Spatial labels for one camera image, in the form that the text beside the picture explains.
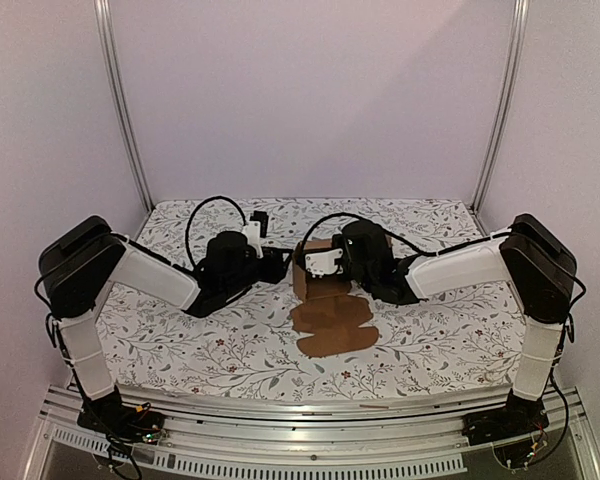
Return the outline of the brown cardboard box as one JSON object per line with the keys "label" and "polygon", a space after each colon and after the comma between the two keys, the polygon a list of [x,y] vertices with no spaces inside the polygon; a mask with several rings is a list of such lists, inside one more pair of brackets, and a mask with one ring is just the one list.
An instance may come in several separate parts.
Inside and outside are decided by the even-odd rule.
{"label": "brown cardboard box", "polygon": [[302,335],[298,349],[310,358],[324,358],[365,350],[379,339],[370,324],[369,301],[350,293],[352,284],[339,277],[313,278],[293,254],[293,291],[300,304],[290,311],[293,330]]}

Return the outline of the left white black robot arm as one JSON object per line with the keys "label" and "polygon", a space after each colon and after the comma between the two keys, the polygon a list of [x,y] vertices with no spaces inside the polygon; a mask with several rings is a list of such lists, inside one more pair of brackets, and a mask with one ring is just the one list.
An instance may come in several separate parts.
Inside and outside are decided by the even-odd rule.
{"label": "left white black robot arm", "polygon": [[264,246],[257,220],[239,231],[223,231],[207,244],[192,269],[111,230],[94,215],[48,246],[39,256],[35,293],[48,305],[51,334],[81,388],[91,419],[108,434],[128,426],[117,387],[96,331],[103,290],[121,284],[157,298],[194,318],[205,318],[233,303],[253,285],[277,284],[292,260],[289,249]]}

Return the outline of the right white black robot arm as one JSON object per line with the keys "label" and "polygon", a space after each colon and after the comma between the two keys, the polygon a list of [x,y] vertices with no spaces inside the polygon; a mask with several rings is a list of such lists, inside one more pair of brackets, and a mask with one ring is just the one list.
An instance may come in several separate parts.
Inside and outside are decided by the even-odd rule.
{"label": "right white black robot arm", "polygon": [[506,230],[477,242],[435,253],[395,257],[389,233],[369,220],[355,220],[333,235],[342,252],[334,260],[345,277],[374,299],[411,305],[464,287],[501,282],[525,320],[513,400],[497,415],[497,427],[517,436],[532,424],[556,361],[560,338],[578,286],[574,255],[535,217],[522,214]]}

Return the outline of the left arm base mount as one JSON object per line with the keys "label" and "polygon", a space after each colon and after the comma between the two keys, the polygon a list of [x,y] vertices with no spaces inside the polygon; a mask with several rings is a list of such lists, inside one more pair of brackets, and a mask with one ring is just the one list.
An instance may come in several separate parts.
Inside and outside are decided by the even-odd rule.
{"label": "left arm base mount", "polygon": [[153,444],[163,435],[165,420],[149,402],[136,407],[124,405],[115,389],[97,400],[84,398],[77,425],[121,442]]}

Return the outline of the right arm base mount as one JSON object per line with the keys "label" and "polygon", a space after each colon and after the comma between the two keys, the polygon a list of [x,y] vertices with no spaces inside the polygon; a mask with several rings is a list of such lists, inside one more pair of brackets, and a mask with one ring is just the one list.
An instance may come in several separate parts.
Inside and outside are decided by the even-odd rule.
{"label": "right arm base mount", "polygon": [[462,435],[470,445],[497,442],[549,426],[542,399],[526,400],[516,396],[512,390],[504,406],[466,414],[462,421]]}

